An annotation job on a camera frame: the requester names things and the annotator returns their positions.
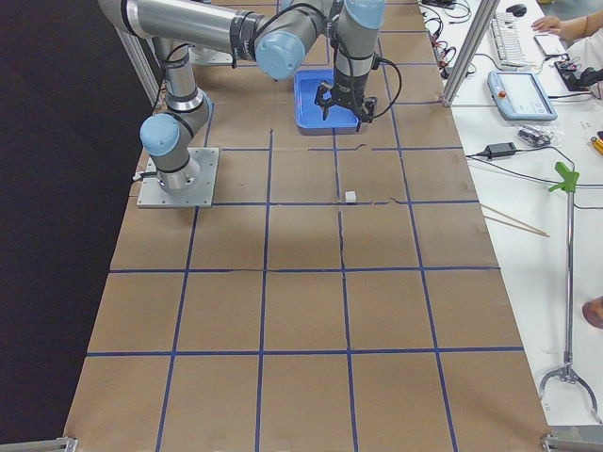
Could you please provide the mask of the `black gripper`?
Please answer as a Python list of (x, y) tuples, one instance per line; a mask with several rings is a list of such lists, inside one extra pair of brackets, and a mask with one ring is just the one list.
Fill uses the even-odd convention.
[(322, 81), (317, 88), (315, 105), (321, 109), (322, 119), (326, 120), (329, 110), (340, 106), (351, 111), (359, 123), (372, 123), (375, 117), (376, 97), (357, 95), (354, 87), (345, 89), (342, 85), (330, 85)]

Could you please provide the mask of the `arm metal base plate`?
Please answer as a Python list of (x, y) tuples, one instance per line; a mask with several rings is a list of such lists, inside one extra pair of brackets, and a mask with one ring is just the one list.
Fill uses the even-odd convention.
[(219, 165), (219, 148), (189, 147), (187, 165), (173, 173), (160, 171), (149, 158), (141, 179), (139, 208), (188, 208), (212, 206)]

